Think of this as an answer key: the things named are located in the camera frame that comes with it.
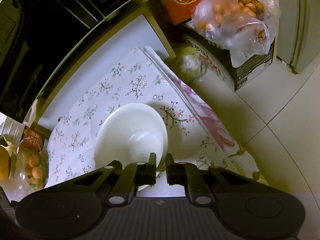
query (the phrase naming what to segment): bag of oranges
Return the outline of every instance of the bag of oranges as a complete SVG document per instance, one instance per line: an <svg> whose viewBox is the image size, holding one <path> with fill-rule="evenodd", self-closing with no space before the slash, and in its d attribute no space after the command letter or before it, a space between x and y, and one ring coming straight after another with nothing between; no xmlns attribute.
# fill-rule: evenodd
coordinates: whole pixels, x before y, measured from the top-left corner
<svg viewBox="0 0 320 240"><path fill-rule="evenodd" d="M275 0L203 0L192 21L200 35L224 49L265 55L280 15Z"/></svg>

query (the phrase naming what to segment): plastic bag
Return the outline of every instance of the plastic bag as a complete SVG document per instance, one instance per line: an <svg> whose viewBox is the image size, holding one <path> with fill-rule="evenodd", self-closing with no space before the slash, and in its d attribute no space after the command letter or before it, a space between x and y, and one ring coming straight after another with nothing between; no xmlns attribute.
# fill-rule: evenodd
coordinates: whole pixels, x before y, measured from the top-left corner
<svg viewBox="0 0 320 240"><path fill-rule="evenodd" d="M197 49L182 46L174 48L173 51L176 57L168 65L184 83L205 75L207 64Z"/></svg>
<svg viewBox="0 0 320 240"><path fill-rule="evenodd" d="M275 0L203 0L192 21L200 35L224 49L265 55L276 36L280 15Z"/></svg>

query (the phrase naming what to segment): black microwave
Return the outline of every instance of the black microwave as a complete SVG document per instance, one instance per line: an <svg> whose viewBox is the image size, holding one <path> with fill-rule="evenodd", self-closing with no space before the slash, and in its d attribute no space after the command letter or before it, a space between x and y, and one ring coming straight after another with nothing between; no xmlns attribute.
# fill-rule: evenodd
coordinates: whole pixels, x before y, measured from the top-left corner
<svg viewBox="0 0 320 240"><path fill-rule="evenodd" d="M131 0L0 0L0 112L23 122L63 62Z"/></svg>

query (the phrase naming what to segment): white bowl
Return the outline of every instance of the white bowl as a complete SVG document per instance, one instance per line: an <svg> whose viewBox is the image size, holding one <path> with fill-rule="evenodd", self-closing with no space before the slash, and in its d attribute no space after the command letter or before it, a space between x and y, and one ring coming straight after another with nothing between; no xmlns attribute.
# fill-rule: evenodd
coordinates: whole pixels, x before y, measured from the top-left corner
<svg viewBox="0 0 320 240"><path fill-rule="evenodd" d="M97 168L113 160L120 161L124 168L130 163L147 163L150 152L154 152L158 175L167 148L168 135L162 117L151 106L131 103L121 106L104 121L97 135L94 158Z"/></svg>

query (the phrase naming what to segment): floral tablecloth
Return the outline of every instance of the floral tablecloth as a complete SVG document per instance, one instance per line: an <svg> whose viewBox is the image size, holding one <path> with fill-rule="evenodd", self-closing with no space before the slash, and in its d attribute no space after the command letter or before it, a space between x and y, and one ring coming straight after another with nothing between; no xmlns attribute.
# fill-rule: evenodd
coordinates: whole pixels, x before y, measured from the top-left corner
<svg viewBox="0 0 320 240"><path fill-rule="evenodd" d="M47 146L49 178L46 187L80 176L107 163L95 163L96 136L104 120L122 105L152 106L168 131L168 152L178 161L200 169L218 165L265 182L254 159L229 135L212 109L146 47L135 47L60 118ZM139 196L181 196L180 186L166 183L165 171L153 187Z"/></svg>

